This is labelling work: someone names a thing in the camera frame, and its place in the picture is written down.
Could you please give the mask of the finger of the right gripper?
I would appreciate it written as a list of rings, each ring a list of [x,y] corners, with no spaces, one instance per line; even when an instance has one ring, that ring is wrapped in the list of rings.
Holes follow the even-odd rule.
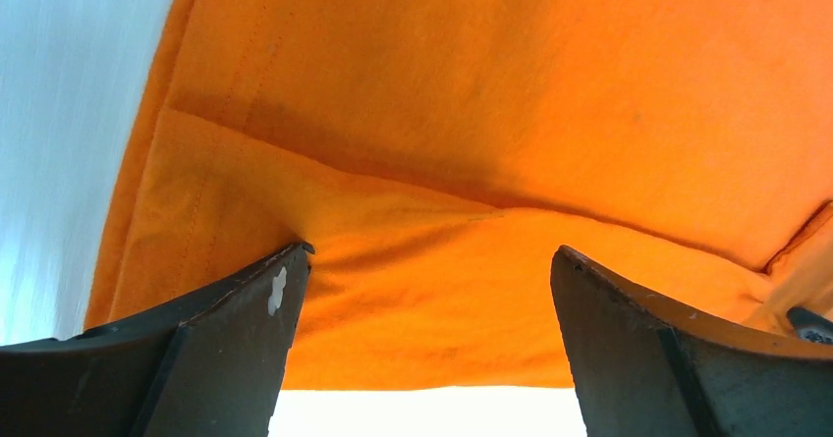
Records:
[[[832,322],[826,318],[800,306],[794,306],[787,311],[787,319],[796,334],[809,342],[832,345]]]

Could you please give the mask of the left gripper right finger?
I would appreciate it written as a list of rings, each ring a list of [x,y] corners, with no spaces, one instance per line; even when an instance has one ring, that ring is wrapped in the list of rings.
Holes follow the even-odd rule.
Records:
[[[828,436],[832,345],[733,323],[561,246],[551,291],[590,436]]]

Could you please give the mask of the orange t shirt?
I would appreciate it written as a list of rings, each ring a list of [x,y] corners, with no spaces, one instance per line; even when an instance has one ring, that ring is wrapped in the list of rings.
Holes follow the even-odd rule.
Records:
[[[569,387],[567,245],[832,313],[832,0],[173,0],[85,323],[315,253],[284,384]]]

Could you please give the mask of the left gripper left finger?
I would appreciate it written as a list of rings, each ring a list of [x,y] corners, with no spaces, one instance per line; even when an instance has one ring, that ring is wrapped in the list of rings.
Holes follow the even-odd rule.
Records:
[[[291,244],[146,311],[1,350],[5,436],[264,436],[305,299]]]

